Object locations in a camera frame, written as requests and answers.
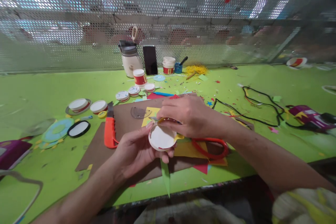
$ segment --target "wire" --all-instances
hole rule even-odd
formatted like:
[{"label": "wire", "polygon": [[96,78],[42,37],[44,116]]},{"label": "wire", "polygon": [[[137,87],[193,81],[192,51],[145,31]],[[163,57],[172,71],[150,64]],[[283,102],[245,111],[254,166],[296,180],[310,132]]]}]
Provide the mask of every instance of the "wire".
[{"label": "wire", "polygon": [[[272,98],[271,98],[268,94],[266,94],[266,93],[262,93],[262,92],[260,92],[260,91],[258,91],[258,90],[255,90],[255,89],[253,89],[253,88],[251,88],[251,87],[247,87],[247,86],[243,86],[242,88],[243,88],[244,96],[245,96],[246,100],[247,100],[248,102],[250,102],[252,105],[257,105],[257,104],[260,104],[260,105],[267,105],[267,106],[271,106],[271,107],[275,110],[275,113],[277,114],[277,115],[276,115],[276,121],[277,121],[277,124],[276,124],[276,125],[267,123],[267,122],[265,122],[265,121],[262,121],[262,120],[259,120],[259,119],[256,119],[256,118],[247,117],[247,116],[245,116],[244,114],[240,113],[236,108],[232,107],[231,105],[229,105],[229,104],[227,104],[227,103],[224,103],[224,102],[218,100],[217,98],[215,99],[215,103],[213,104],[212,109],[214,109],[215,106],[216,106],[216,104],[217,104],[217,102],[219,102],[219,103],[221,103],[221,104],[223,104],[223,105],[225,105],[225,106],[227,106],[227,107],[233,109],[233,110],[236,111],[240,116],[242,116],[242,117],[244,117],[244,118],[246,118],[246,119],[250,119],[250,120],[253,120],[253,121],[258,121],[258,122],[260,122],[260,123],[262,123],[262,124],[265,124],[265,125],[267,125],[267,126],[271,126],[271,127],[279,127],[281,121],[284,121],[284,119],[282,118],[281,115],[282,115],[283,113],[285,113],[285,109],[284,109],[283,107],[279,106],[278,104],[276,104],[276,103],[272,100]],[[260,101],[258,101],[258,100],[255,100],[255,99],[253,99],[253,98],[248,97],[248,96],[246,95],[246,89],[251,89],[251,90],[253,90],[253,91],[255,91],[255,92],[259,93],[259,94],[265,95],[265,96],[270,100],[270,102],[271,102],[272,104],[269,104],[269,103],[262,103],[262,102],[260,102]],[[288,126],[293,127],[293,128],[299,128],[299,129],[302,129],[302,130],[303,130],[303,129],[306,129],[306,127],[305,127],[304,125],[294,126],[294,125],[291,125],[291,124],[289,124],[289,123],[287,123],[287,122],[286,122],[286,124],[287,124]]]}]

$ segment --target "red paper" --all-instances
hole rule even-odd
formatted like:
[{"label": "red paper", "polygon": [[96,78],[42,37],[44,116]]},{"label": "red paper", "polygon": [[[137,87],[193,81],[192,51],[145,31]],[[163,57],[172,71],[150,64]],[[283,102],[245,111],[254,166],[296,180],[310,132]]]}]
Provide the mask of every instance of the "red paper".
[{"label": "red paper", "polygon": [[173,100],[173,99],[178,99],[178,98],[180,98],[179,96],[177,96],[176,94],[174,94],[174,96],[171,96],[171,97],[169,97],[169,99],[170,100]]},{"label": "red paper", "polygon": [[204,174],[208,174],[208,164],[197,164],[193,166],[196,170],[199,170],[200,172],[203,172]]},{"label": "red paper", "polygon": [[149,96],[147,96],[147,99],[159,99],[159,98],[165,98],[165,96],[161,96],[161,95],[158,95],[158,94],[154,94],[154,93],[151,93]]}]

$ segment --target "blue cup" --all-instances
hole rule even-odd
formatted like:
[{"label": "blue cup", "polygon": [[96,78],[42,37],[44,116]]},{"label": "blue cup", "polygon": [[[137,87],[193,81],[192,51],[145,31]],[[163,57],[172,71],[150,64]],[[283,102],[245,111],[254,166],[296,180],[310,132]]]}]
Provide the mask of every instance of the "blue cup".
[{"label": "blue cup", "polygon": [[181,74],[182,73],[182,67],[179,62],[175,63],[175,73]]}]

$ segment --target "black cable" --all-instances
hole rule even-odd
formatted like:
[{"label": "black cable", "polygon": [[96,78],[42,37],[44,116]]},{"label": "black cable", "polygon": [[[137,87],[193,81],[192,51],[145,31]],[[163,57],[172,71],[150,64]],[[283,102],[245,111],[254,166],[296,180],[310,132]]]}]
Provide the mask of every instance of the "black cable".
[{"label": "black cable", "polygon": [[[260,102],[260,101],[257,101],[257,100],[255,100],[255,99],[253,99],[253,98],[248,97],[248,96],[246,95],[246,91],[245,91],[245,89],[251,89],[251,90],[253,90],[253,91],[255,91],[255,92],[259,93],[259,94],[262,94],[262,95],[267,96],[268,99],[269,99],[269,100],[271,101],[271,103],[273,103],[273,104],[262,103],[262,102]],[[256,119],[256,118],[247,117],[247,116],[241,114],[236,108],[232,107],[231,105],[229,105],[229,104],[227,104],[227,103],[224,103],[224,102],[218,100],[217,98],[215,99],[215,103],[213,104],[212,109],[214,109],[215,106],[216,106],[216,103],[219,102],[219,103],[221,103],[221,104],[223,104],[223,105],[225,105],[225,106],[227,106],[227,107],[233,109],[233,110],[236,111],[240,116],[242,116],[242,117],[244,117],[244,118],[247,118],[247,119],[250,119],[250,120],[253,120],[253,121],[258,121],[258,122],[260,122],[260,123],[262,123],[262,124],[265,124],[265,125],[267,125],[267,126],[271,126],[271,127],[279,127],[279,126],[280,126],[280,120],[281,120],[281,121],[284,121],[284,119],[283,119],[282,116],[281,116],[283,113],[285,113],[285,110],[284,110],[283,107],[281,107],[281,106],[279,106],[278,104],[276,104],[276,103],[272,100],[272,98],[271,98],[268,94],[266,94],[266,93],[262,93],[262,92],[260,92],[260,91],[257,91],[257,90],[255,90],[255,89],[250,88],[250,87],[247,87],[247,86],[243,86],[243,91],[244,91],[244,96],[245,96],[247,99],[252,100],[252,101],[254,101],[254,102],[258,103],[258,104],[261,103],[262,105],[268,105],[268,106],[271,106],[272,108],[274,108],[274,110],[275,110],[275,112],[276,112],[276,114],[277,114],[277,115],[276,115],[276,120],[277,120],[277,123],[278,123],[278,124],[277,124],[277,125],[273,125],[273,124],[269,124],[269,123],[267,123],[267,122],[265,122],[265,121],[262,121],[262,120],[259,120],[259,119]],[[293,128],[305,129],[305,126],[304,126],[304,125],[301,125],[301,126],[294,126],[294,125],[291,125],[291,124],[289,124],[289,123],[287,123],[287,122],[286,122],[286,124],[287,124],[288,126],[293,127]]]}]

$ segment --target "sleeve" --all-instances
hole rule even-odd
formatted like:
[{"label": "sleeve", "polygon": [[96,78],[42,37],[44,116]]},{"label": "sleeve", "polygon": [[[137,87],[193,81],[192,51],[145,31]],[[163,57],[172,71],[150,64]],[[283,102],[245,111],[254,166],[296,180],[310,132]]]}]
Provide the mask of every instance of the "sleeve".
[{"label": "sleeve", "polygon": [[336,223],[336,194],[323,188],[281,194],[272,210],[274,224]]}]

